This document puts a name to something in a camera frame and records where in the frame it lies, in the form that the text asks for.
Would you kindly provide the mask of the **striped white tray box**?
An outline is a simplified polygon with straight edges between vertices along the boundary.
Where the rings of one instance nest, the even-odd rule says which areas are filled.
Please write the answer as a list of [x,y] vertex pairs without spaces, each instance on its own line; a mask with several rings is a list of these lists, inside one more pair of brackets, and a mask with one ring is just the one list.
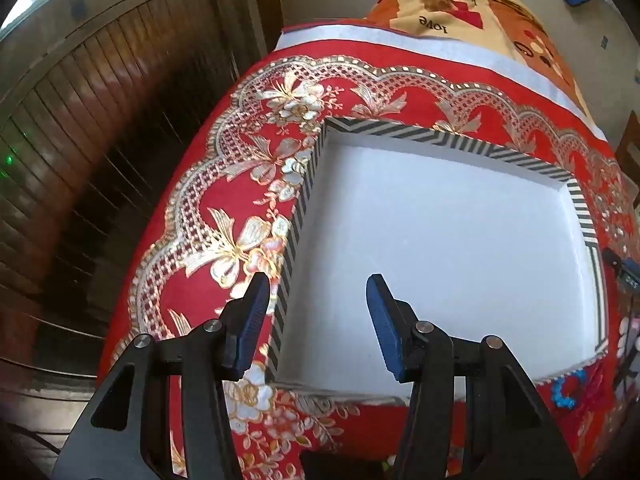
[[375,336],[373,274],[451,336],[501,337],[538,384],[608,348],[596,228],[572,174],[461,134],[329,118],[288,232],[270,384],[354,400],[408,394]]

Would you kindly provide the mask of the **red floral tablecloth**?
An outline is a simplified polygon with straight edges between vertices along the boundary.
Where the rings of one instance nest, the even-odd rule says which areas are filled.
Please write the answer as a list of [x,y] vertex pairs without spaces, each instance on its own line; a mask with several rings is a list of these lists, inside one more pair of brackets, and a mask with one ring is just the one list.
[[[239,297],[255,272],[272,304],[245,377],[225,384],[245,479],[300,479],[299,453],[337,451],[376,462],[395,453],[406,408],[341,404],[266,384],[267,358],[288,232],[323,119],[346,116],[433,128],[506,146],[568,170],[580,184],[601,247],[639,261],[622,170],[586,115],[544,76],[460,40],[411,37],[356,21],[285,29],[194,136],[142,235],[99,368],[103,379],[140,333],[190,332]],[[540,385],[580,472],[602,453],[614,420],[615,323],[610,355],[567,378],[574,410],[552,408],[559,387]]]

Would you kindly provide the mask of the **cartoon love blanket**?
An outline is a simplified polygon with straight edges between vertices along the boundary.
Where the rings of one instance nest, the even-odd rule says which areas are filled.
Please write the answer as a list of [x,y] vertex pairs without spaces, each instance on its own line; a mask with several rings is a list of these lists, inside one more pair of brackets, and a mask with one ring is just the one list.
[[590,114],[567,62],[521,0],[378,0],[366,21],[494,51],[546,77],[578,110]]

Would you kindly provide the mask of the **brown wooden door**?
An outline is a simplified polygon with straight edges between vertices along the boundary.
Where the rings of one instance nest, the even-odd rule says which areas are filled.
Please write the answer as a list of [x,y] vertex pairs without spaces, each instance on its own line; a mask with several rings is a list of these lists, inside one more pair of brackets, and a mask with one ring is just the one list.
[[258,58],[255,0],[1,0],[1,431],[51,468],[132,253]]

